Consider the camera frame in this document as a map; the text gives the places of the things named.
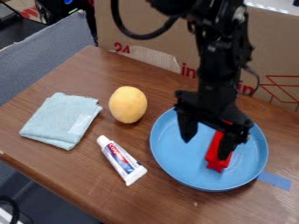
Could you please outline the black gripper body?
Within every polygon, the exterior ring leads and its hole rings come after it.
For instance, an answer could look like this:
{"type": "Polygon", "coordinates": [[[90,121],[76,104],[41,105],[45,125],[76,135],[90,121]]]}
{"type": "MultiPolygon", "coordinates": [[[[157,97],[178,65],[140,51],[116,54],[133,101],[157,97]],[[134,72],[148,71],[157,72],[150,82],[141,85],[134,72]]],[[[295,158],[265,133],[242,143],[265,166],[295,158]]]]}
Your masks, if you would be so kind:
{"type": "Polygon", "coordinates": [[[236,106],[237,89],[233,81],[222,83],[202,82],[196,91],[176,90],[174,111],[190,111],[197,123],[204,123],[214,130],[237,135],[238,143],[248,140],[252,120],[236,106]]]}

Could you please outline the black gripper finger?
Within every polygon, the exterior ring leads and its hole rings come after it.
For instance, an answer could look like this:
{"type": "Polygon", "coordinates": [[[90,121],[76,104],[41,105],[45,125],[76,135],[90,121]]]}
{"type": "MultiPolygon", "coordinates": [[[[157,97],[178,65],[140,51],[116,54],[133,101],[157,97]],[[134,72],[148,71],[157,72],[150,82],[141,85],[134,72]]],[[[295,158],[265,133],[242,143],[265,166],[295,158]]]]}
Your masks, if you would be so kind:
{"type": "Polygon", "coordinates": [[[225,132],[222,138],[218,141],[218,152],[217,158],[220,161],[224,161],[229,153],[236,149],[238,145],[238,137],[232,132],[225,132]]]}
{"type": "Polygon", "coordinates": [[[197,117],[190,111],[177,110],[177,123],[181,140],[188,143],[197,133],[197,117]]]}

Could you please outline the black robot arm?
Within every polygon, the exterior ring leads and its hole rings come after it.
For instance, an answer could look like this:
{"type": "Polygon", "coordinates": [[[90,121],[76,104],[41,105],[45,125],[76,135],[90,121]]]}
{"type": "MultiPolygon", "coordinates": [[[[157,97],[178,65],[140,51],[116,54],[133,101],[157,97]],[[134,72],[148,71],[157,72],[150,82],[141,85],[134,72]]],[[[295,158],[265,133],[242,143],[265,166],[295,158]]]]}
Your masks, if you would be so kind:
{"type": "Polygon", "coordinates": [[[196,91],[174,92],[181,139],[188,142],[204,123],[222,133],[217,159],[248,140],[253,122],[236,106],[240,71],[250,61],[244,0],[146,0],[170,18],[184,18],[196,39],[200,66],[196,91]]]}

